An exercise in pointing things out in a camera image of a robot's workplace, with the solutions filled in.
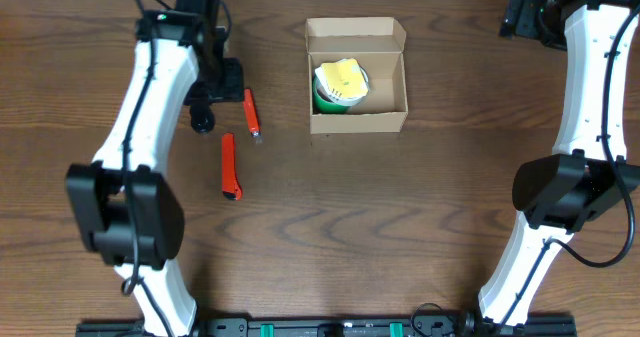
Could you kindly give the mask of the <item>orange stapler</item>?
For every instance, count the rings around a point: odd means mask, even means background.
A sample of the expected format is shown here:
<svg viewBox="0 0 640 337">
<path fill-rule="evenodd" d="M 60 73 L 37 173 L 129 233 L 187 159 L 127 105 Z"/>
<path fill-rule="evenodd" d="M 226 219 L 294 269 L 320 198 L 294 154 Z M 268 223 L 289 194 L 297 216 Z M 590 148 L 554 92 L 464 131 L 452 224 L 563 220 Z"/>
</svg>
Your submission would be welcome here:
<svg viewBox="0 0 640 337">
<path fill-rule="evenodd" d="M 247 126 L 250 134 L 254 138 L 261 136 L 260 123 L 257 115 L 257 110 L 254 103 L 253 93 L 250 88 L 244 90 L 244 102 L 243 108 L 247 121 Z"/>
</svg>

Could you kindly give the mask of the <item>green tape roll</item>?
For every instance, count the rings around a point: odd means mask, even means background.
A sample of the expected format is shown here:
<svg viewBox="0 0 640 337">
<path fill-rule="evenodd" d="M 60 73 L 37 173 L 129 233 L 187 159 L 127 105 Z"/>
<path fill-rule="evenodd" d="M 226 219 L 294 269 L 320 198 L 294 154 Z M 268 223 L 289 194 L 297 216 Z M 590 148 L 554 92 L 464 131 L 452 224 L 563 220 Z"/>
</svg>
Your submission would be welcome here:
<svg viewBox="0 0 640 337">
<path fill-rule="evenodd" d="M 317 113 L 322 114 L 345 114 L 348 106 L 342 106 L 331 101 L 324 93 L 322 85 L 317 77 L 312 81 L 313 104 Z"/>
</svg>

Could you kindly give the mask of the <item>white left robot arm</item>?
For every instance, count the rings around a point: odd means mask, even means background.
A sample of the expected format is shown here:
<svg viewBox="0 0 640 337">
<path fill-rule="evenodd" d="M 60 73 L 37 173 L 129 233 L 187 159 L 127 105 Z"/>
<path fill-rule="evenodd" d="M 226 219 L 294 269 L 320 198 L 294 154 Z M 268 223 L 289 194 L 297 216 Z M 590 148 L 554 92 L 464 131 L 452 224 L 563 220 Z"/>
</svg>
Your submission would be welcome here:
<svg viewBox="0 0 640 337">
<path fill-rule="evenodd" d="M 205 8 L 147 10 L 136 26 L 134 67 L 108 137 L 88 164 L 73 164 L 66 192 L 84 247 L 121 277 L 136 299 L 134 322 L 84 322 L 79 336 L 193 336 L 198 304 L 177 260 L 184 211 L 168 183 L 169 152 L 183 107 L 194 130 L 209 131 L 210 105 L 242 101 L 228 29 Z"/>
</svg>

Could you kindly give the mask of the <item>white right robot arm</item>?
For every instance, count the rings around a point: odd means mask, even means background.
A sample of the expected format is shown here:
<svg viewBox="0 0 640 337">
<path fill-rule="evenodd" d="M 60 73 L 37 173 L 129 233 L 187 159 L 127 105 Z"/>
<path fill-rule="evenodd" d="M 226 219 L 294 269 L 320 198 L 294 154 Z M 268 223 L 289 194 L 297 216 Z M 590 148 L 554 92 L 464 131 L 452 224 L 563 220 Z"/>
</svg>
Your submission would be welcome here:
<svg viewBox="0 0 640 337">
<path fill-rule="evenodd" d="M 548 157 L 522 164 L 514 178 L 517 211 L 498 266 L 465 322 L 472 333 L 523 335 L 529 307 L 560 251 L 598 267 L 569 242 L 586 223 L 622 202 L 627 234 L 608 268 L 629 253 L 636 230 L 631 193 L 639 169 L 627 160 L 623 109 L 629 51 L 639 0 L 509 0 L 499 30 L 567 53 L 559 132 Z"/>
</svg>

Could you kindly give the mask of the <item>black correction tape dispenser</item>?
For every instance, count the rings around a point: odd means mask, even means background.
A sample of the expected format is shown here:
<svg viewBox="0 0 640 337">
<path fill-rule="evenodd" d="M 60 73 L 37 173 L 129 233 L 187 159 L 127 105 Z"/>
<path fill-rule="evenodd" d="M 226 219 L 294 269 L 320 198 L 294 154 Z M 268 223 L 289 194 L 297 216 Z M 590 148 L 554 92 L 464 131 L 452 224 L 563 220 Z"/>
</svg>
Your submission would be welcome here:
<svg viewBox="0 0 640 337">
<path fill-rule="evenodd" d="M 192 104 L 189 109 L 191 127 L 199 134 L 211 132 L 215 127 L 215 116 L 206 104 Z"/>
</svg>

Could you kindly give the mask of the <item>orange utility knife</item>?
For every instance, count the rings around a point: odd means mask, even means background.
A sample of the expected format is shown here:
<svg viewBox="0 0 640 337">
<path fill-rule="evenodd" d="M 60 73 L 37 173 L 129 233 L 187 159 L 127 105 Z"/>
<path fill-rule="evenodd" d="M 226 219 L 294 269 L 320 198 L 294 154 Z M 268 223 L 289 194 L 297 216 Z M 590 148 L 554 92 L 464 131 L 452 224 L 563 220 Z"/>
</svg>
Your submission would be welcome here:
<svg viewBox="0 0 640 337">
<path fill-rule="evenodd" d="M 242 198 L 243 191 L 238 182 L 235 164 L 235 139 L 233 133 L 225 133 L 222 136 L 222 193 L 231 200 L 238 201 Z"/>
</svg>

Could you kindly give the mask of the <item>open cardboard box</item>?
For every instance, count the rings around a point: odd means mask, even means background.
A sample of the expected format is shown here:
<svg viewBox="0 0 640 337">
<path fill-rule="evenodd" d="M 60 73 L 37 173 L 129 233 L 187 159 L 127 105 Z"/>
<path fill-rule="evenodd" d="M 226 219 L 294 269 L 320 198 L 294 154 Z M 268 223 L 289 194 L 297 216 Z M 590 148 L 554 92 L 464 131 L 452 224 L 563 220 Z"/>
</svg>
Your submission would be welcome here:
<svg viewBox="0 0 640 337">
<path fill-rule="evenodd" d="M 308 19 L 310 132 L 399 132 L 408 116 L 405 42 L 405 29 L 392 17 Z M 316 112 L 314 77 L 331 101 L 349 107 L 345 114 Z"/>
</svg>

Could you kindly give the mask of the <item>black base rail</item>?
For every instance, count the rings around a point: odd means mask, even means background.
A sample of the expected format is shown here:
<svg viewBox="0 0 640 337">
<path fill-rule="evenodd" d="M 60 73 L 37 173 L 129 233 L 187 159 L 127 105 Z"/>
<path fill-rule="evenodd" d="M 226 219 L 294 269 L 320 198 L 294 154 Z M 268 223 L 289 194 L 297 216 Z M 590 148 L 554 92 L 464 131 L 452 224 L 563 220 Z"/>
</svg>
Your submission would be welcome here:
<svg viewBox="0 0 640 337">
<path fill-rule="evenodd" d="M 495 332 L 487 324 L 475 326 L 456 321 L 453 316 L 423 314 L 411 319 L 367 318 L 347 320 L 254 320 L 211 319 L 194 326 L 194 336 L 207 337 L 455 337 L 525 336 L 577 337 L 569 315 L 533 315 L 518 327 L 505 326 Z"/>
</svg>

